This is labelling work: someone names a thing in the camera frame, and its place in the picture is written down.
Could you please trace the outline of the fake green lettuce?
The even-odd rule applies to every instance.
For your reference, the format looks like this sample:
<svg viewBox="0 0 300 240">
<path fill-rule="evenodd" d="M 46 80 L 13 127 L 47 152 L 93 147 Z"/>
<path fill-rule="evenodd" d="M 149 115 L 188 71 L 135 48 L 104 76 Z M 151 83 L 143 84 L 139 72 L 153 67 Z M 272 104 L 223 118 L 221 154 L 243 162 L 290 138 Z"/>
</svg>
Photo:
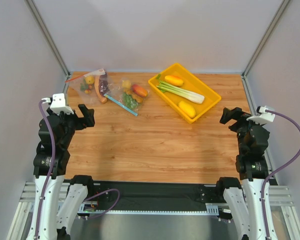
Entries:
<svg viewBox="0 0 300 240">
<path fill-rule="evenodd" d="M 122 94 L 123 104 L 130 110 L 134 110 L 138 107 L 138 103 L 131 99 L 125 92 Z"/>
</svg>

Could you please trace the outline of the blue zip top bag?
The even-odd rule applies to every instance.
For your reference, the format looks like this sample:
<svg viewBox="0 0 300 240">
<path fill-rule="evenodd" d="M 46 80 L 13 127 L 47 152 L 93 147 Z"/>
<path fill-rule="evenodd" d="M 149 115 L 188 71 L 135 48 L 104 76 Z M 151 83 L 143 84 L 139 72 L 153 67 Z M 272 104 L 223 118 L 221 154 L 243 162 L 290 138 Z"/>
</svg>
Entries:
<svg viewBox="0 0 300 240">
<path fill-rule="evenodd" d="M 150 91 L 141 83 L 122 78 L 108 87 L 105 97 L 130 114 L 137 117 L 150 95 Z"/>
</svg>

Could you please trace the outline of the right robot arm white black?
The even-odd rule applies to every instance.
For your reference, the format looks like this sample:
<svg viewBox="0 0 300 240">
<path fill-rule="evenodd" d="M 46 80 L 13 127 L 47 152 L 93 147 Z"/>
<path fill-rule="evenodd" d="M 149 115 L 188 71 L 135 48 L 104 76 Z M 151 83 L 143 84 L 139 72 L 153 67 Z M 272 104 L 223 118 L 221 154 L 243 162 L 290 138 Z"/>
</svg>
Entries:
<svg viewBox="0 0 300 240">
<path fill-rule="evenodd" d="M 221 124 L 234 120 L 229 126 L 236 133 L 238 155 L 236 170 L 239 178 L 220 177 L 216 191 L 228 204 L 240 240 L 276 240 L 269 199 L 269 169 L 265 151 L 270 132 L 264 128 L 268 122 L 265 112 L 259 116 L 241 108 L 224 108 Z"/>
</svg>

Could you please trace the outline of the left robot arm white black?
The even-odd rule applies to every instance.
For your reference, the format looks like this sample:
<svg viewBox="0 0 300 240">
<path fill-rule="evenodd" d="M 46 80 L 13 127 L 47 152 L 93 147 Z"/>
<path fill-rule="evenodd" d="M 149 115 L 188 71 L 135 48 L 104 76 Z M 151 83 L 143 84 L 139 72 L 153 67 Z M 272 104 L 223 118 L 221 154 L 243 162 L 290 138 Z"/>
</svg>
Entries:
<svg viewBox="0 0 300 240">
<path fill-rule="evenodd" d="M 70 180 L 66 198 L 59 204 L 60 192 L 65 180 L 68 151 L 76 131 L 94 127 L 94 110 L 80 104 L 83 114 L 53 112 L 49 107 L 42 112 L 38 135 L 40 141 L 33 160 L 35 200 L 29 240 L 69 240 L 71 229 L 84 199 L 94 192 L 94 182 L 89 175 L 76 175 Z"/>
</svg>

